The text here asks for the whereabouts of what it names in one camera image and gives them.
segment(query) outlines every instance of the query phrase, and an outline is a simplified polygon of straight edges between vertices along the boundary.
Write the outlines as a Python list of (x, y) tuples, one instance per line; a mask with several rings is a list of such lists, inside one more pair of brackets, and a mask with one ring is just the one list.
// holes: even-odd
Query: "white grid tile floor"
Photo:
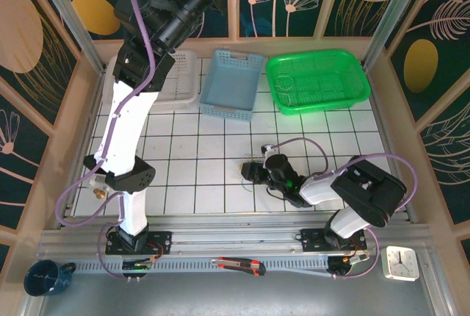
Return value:
[[(202, 59), (200, 63), (201, 85), (210, 62)], [(330, 169), (345, 164), (351, 156), (383, 151), (369, 101), (351, 109), (285, 116), (275, 107), (263, 74), (251, 123), (202, 115), (197, 102), (175, 112), (152, 112), (145, 122), (137, 155), (156, 169), (146, 196), (149, 216), (306, 210), (269, 196), (264, 186), (254, 187), (242, 181), (242, 164), (261, 156), (261, 145), (266, 143), (278, 144), (293, 137), (311, 138), (325, 150)], [(108, 114), (109, 107), (101, 107), (89, 154), (98, 149)], [(282, 146), (280, 152), (289, 157), (299, 174), (325, 169), (325, 160), (310, 143), (290, 143)], [(372, 161), (390, 171), (387, 159)], [(77, 190), (71, 214), (89, 216), (101, 203), (93, 189), (85, 184)], [(343, 206), (341, 200), (336, 200), (307, 210), (333, 210)], [(102, 213), (117, 214), (117, 201)]]

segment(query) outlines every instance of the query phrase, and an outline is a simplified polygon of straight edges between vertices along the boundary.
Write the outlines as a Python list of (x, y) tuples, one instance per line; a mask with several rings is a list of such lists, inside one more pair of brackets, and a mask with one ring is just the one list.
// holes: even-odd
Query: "blue plastic basket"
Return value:
[(259, 54), (216, 50), (200, 93), (202, 113), (251, 121), (263, 64)]

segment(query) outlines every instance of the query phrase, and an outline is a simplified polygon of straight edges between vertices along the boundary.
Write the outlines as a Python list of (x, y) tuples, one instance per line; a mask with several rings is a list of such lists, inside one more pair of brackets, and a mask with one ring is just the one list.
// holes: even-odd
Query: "gray metal floor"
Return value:
[(175, 273), (127, 284), (106, 275), (76, 275), (69, 290), (47, 298), (42, 316), (380, 315), (431, 316), (423, 278), (390, 281), (380, 266), (359, 279), (288, 272)]

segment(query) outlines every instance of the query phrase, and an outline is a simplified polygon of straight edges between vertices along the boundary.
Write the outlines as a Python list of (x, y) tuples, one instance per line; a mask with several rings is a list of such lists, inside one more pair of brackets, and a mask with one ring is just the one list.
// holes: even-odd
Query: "green plastic basket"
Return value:
[(273, 57), (266, 75), (284, 115), (348, 108), (370, 96), (361, 64), (341, 49)]

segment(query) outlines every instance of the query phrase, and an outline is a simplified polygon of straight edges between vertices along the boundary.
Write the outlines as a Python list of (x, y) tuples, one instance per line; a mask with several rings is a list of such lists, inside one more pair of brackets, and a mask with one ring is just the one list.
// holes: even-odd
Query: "clock face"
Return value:
[(419, 277), (416, 254), (409, 248), (389, 246), (386, 249), (389, 273), (398, 279), (417, 279)]

